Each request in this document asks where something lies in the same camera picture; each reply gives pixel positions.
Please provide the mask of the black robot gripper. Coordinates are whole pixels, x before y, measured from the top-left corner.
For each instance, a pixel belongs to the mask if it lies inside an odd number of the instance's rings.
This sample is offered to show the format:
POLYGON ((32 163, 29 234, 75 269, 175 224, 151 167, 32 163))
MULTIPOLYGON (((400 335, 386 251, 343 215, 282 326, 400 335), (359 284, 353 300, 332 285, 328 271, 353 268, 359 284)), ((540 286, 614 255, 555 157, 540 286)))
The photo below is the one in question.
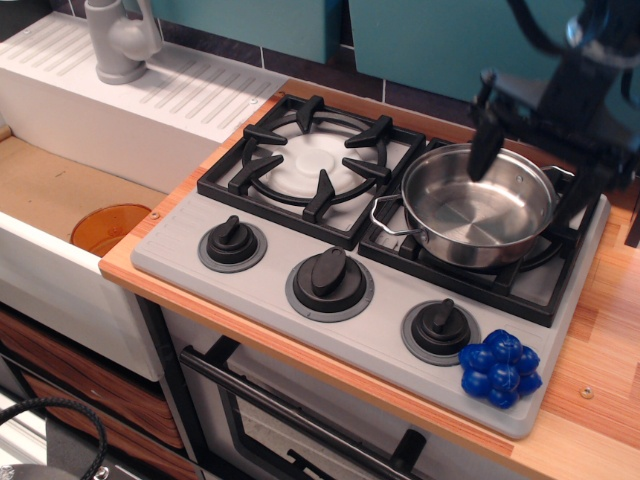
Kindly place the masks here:
POLYGON ((568 186, 554 213, 564 228, 605 190, 624 189, 639 167, 639 134, 618 122, 604 97, 611 79, 603 71, 572 72, 562 65, 552 79, 535 81, 493 69, 470 105, 476 131, 467 165, 469 178, 488 173, 504 140, 513 137, 577 167, 557 167, 568 186))

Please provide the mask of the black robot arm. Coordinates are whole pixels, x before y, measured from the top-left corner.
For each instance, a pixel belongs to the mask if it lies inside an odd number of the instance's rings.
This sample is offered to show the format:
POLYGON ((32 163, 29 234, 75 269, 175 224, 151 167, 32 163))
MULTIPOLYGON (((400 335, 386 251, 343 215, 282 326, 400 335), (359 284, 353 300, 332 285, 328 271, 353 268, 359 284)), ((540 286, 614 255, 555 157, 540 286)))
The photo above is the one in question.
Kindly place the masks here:
POLYGON ((550 39, 524 1, 509 4, 520 30, 536 49, 559 62, 546 81, 485 70, 471 103, 476 133, 467 171, 480 181, 504 140, 513 136, 577 168, 577 178, 542 222, 565 222, 605 191, 625 189, 639 167, 639 135, 611 115, 609 91, 621 87, 633 108, 629 87, 639 66, 639 4, 587 1, 566 25, 565 40, 550 39))

